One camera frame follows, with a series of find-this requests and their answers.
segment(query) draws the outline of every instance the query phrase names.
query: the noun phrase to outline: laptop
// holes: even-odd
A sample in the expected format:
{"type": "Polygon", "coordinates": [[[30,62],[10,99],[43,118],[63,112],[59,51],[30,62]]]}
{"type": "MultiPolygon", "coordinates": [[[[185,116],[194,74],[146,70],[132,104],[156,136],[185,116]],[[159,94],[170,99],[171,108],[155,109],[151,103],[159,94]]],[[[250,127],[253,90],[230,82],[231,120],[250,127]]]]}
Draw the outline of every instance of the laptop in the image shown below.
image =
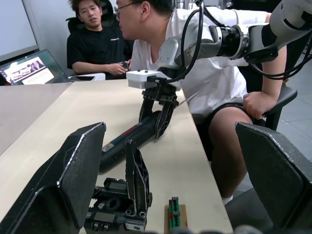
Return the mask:
{"type": "Polygon", "coordinates": [[[48,50],[0,66],[0,76],[11,85],[68,83],[94,77],[68,78],[48,50]]]}

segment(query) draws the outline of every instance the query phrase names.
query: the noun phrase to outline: hand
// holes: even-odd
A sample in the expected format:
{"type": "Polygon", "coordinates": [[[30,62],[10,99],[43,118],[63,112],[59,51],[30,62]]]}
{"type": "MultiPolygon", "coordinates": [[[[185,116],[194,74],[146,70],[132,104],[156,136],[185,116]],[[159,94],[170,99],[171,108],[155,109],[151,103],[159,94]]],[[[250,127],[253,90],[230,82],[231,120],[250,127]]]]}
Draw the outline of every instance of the hand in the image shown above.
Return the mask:
{"type": "Polygon", "coordinates": [[[252,92],[244,96],[244,110],[250,117],[262,119],[263,114],[272,109],[277,102],[277,98],[264,92],[252,92]]]}
{"type": "Polygon", "coordinates": [[[128,61],[129,64],[129,71],[131,71],[131,59],[128,61]]]}
{"type": "Polygon", "coordinates": [[[107,72],[111,75],[121,75],[126,73],[126,69],[119,63],[107,65],[107,72]]]}

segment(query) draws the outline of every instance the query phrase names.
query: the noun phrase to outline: man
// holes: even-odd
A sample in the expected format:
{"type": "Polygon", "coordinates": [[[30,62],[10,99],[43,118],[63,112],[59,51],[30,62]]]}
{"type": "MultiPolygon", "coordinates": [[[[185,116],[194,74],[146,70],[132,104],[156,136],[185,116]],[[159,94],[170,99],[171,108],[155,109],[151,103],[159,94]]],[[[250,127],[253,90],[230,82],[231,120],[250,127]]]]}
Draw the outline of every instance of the man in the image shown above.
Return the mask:
{"type": "Polygon", "coordinates": [[[132,46],[123,39],[120,28],[103,29],[99,0],[70,0],[70,3],[86,27],[71,34],[67,40],[67,67],[78,75],[126,73],[119,62],[131,58],[132,46]]]}
{"type": "MultiPolygon", "coordinates": [[[[132,55],[132,70],[158,68],[159,49],[163,42],[178,36],[192,11],[172,9],[172,0],[117,0],[116,10],[122,34],[126,39],[137,39],[132,55]]],[[[225,25],[269,22],[270,14],[256,11],[220,10],[209,7],[209,12],[225,25]]],[[[206,25],[213,25],[204,18],[206,25]]],[[[247,94],[246,82],[236,66],[246,64],[242,59],[224,57],[196,61],[191,72],[181,81],[190,111],[198,129],[207,134],[201,138],[224,204],[246,174],[246,166],[235,132],[235,123],[252,123],[275,106],[282,81],[263,78],[262,92],[247,94]]],[[[286,48],[272,62],[263,63],[269,74],[284,72],[286,48]]]]}

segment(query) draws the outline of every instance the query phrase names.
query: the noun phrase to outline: eyeglasses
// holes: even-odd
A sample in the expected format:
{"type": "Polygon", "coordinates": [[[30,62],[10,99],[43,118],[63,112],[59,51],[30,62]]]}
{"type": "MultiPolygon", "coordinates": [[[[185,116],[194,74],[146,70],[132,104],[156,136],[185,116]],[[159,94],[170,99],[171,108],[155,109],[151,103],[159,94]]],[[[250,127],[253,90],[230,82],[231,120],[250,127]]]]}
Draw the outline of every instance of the eyeglasses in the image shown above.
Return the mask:
{"type": "Polygon", "coordinates": [[[115,10],[115,12],[116,12],[117,17],[119,18],[119,16],[120,16],[120,10],[121,10],[122,8],[125,8],[126,6],[130,6],[130,5],[132,5],[132,4],[134,4],[134,2],[132,2],[132,3],[130,3],[130,4],[127,4],[127,5],[125,5],[125,6],[122,6],[121,8],[114,7],[114,10],[115,10]]]}

